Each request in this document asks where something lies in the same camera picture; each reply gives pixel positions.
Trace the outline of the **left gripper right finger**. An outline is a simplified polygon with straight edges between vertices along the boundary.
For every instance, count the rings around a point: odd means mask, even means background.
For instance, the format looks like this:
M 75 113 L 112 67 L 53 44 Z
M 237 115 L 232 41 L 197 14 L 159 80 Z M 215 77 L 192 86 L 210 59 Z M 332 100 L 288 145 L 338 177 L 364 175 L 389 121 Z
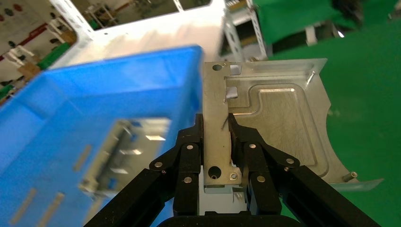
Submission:
M 233 162 L 244 173 L 248 209 L 291 227 L 375 227 L 377 223 L 299 160 L 268 145 L 255 128 L 228 115 Z

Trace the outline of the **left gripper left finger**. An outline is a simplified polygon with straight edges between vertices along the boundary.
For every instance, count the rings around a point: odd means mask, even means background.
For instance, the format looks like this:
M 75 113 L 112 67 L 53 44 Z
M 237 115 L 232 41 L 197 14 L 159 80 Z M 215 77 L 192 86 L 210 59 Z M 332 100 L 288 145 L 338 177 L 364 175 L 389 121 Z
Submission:
M 197 215 L 203 146 L 203 115 L 178 132 L 175 145 L 154 159 L 85 225 L 149 227 L 165 203 L 174 199 L 174 215 Z

